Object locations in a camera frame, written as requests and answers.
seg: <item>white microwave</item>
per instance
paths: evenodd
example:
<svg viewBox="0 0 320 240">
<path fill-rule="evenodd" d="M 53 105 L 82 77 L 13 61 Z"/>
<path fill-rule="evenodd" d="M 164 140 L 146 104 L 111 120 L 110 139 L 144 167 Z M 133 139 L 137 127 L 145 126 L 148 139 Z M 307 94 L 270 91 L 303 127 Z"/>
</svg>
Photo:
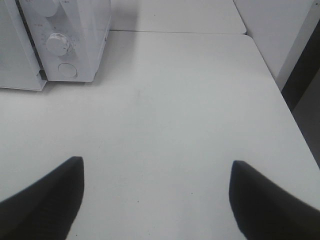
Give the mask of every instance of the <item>white microwave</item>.
<svg viewBox="0 0 320 240">
<path fill-rule="evenodd" d="M 0 87 L 92 82 L 110 25 L 110 0 L 0 0 Z"/>
</svg>

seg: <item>microwave dial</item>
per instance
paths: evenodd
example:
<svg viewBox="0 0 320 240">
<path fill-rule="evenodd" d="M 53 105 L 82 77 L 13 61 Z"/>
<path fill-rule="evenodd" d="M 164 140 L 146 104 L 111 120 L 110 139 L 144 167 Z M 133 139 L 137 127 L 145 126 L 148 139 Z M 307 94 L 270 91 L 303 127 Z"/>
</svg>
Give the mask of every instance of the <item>microwave dial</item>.
<svg viewBox="0 0 320 240">
<path fill-rule="evenodd" d="M 45 45 L 50 53 L 58 57 L 64 56 L 72 50 L 71 40 L 62 33 L 52 33 Z"/>
<path fill-rule="evenodd" d="M 43 17 L 54 16 L 59 8 L 59 0 L 31 0 L 32 8 Z"/>
</svg>

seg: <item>white wall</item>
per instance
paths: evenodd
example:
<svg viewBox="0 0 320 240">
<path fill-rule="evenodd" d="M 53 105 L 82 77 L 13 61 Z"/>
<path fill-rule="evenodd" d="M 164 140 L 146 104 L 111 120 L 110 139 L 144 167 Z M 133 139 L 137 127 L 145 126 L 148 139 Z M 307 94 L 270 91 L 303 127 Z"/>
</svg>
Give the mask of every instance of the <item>white wall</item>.
<svg viewBox="0 0 320 240">
<path fill-rule="evenodd" d="M 234 0 L 280 90 L 320 19 L 320 0 Z"/>
</svg>

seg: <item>round button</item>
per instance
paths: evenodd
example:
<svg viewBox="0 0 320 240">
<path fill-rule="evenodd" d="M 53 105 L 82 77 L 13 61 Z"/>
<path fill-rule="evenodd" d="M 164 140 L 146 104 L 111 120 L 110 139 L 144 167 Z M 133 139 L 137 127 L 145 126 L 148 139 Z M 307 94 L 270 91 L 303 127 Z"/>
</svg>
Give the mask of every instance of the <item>round button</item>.
<svg viewBox="0 0 320 240">
<path fill-rule="evenodd" d="M 77 69 L 70 63 L 61 63 L 58 66 L 58 70 L 67 78 L 74 78 L 77 75 Z"/>
<path fill-rule="evenodd" d="M 59 0 L 32 0 L 32 8 L 41 16 L 52 17 L 59 8 Z"/>
<path fill-rule="evenodd" d="M 45 45 L 46 49 L 56 56 L 63 56 L 70 50 L 70 42 L 68 38 L 61 33 L 52 33 L 47 39 Z"/>
</svg>

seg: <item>table surface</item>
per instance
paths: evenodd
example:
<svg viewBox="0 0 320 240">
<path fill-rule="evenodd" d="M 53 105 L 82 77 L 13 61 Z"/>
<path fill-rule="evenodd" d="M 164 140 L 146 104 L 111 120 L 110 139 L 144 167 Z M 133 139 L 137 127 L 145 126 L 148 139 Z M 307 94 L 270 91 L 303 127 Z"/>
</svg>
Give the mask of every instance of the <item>table surface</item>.
<svg viewBox="0 0 320 240">
<path fill-rule="evenodd" d="M 245 35 L 111 32 L 93 83 L 0 89 L 0 112 L 0 200 L 84 158 L 68 240 L 244 239 L 234 160 L 320 209 L 319 168 Z"/>
<path fill-rule="evenodd" d="M 245 34 L 233 0 L 112 0 L 112 30 Z"/>
</svg>

